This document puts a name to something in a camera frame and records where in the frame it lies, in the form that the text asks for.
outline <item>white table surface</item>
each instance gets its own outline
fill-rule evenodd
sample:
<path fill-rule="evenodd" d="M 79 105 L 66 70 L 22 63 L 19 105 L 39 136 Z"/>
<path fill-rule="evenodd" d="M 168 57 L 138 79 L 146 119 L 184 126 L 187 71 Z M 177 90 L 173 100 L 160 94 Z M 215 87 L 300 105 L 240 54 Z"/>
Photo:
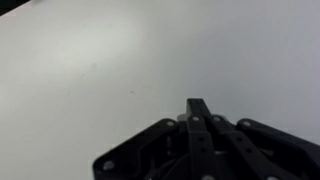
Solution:
<path fill-rule="evenodd" d="M 0 179 L 95 158 L 204 98 L 320 144 L 320 1 L 42 0 L 0 17 Z"/>

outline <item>screw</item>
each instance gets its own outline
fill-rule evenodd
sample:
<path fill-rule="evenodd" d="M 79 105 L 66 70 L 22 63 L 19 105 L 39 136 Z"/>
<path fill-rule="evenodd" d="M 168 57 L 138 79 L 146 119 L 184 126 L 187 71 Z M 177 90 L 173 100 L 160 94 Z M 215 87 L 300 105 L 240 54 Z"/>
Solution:
<path fill-rule="evenodd" d="M 215 117 L 213 118 L 213 120 L 219 122 L 221 119 L 220 119 L 218 116 L 215 116 Z"/>
<path fill-rule="evenodd" d="M 197 116 L 195 116 L 195 117 L 192 118 L 192 120 L 199 121 L 200 119 Z"/>
<path fill-rule="evenodd" d="M 214 177 L 210 176 L 210 175 L 205 175 L 202 177 L 201 180 L 216 180 Z"/>
<path fill-rule="evenodd" d="M 274 176 L 269 176 L 269 177 L 267 177 L 267 180 L 279 180 L 279 178 L 274 177 Z"/>
<path fill-rule="evenodd" d="M 174 122 L 168 121 L 168 122 L 167 122 L 167 125 L 168 125 L 168 126 L 174 126 Z"/>
<path fill-rule="evenodd" d="M 247 126 L 247 127 L 250 127 L 250 126 L 251 126 L 251 123 L 248 122 L 248 121 L 244 121 L 242 124 L 245 125 L 245 126 Z"/>
<path fill-rule="evenodd" d="M 105 171 L 108 171 L 108 170 L 111 170 L 113 169 L 115 166 L 114 162 L 113 161 L 107 161 L 106 163 L 104 163 L 103 165 L 103 170 Z"/>

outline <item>black metal bracket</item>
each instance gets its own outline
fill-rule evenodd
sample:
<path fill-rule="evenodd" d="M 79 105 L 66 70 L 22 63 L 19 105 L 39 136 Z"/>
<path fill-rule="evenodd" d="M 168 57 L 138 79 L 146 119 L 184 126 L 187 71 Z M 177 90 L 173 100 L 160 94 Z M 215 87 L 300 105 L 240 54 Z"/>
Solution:
<path fill-rule="evenodd" d="M 163 119 L 98 158 L 95 180 L 319 180 L 320 147 L 254 120 L 237 125 L 188 99 L 186 121 Z"/>

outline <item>black plastic part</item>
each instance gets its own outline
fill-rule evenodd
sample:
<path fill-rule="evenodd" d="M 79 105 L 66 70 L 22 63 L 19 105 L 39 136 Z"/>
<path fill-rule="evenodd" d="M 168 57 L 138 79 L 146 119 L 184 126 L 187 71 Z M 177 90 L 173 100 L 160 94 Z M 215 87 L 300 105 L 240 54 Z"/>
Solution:
<path fill-rule="evenodd" d="M 235 126 L 202 99 L 187 100 L 187 115 L 161 120 L 98 158 L 95 180 L 320 179 L 313 143 L 250 119 Z"/>

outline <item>bolt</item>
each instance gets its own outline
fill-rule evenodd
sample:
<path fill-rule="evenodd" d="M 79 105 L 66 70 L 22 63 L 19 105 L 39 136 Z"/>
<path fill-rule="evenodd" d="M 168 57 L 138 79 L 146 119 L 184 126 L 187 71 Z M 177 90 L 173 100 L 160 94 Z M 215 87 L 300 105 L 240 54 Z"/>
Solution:
<path fill-rule="evenodd" d="M 242 124 L 245 125 L 245 126 L 247 126 L 247 127 L 250 127 L 250 126 L 251 126 L 251 123 L 248 122 L 248 121 L 244 121 Z"/>
<path fill-rule="evenodd" d="M 197 116 L 195 116 L 195 117 L 192 118 L 192 120 L 199 121 L 200 119 Z"/>
<path fill-rule="evenodd" d="M 167 125 L 168 125 L 168 126 L 174 126 L 174 122 L 168 121 L 168 122 L 167 122 Z"/>
<path fill-rule="evenodd" d="M 202 177 L 201 180 L 216 180 L 214 177 L 210 176 L 210 175 L 205 175 Z"/>
<path fill-rule="evenodd" d="M 108 171 L 108 170 L 111 170 L 113 169 L 115 166 L 114 162 L 113 161 L 107 161 L 106 163 L 104 163 L 103 165 L 103 170 L 105 171 Z"/>
<path fill-rule="evenodd" d="M 215 120 L 216 122 L 219 122 L 221 119 L 218 116 L 215 116 L 213 120 Z"/>
<path fill-rule="evenodd" d="M 267 180 L 279 180 L 279 178 L 274 177 L 274 176 L 269 176 L 269 177 L 267 177 Z"/>

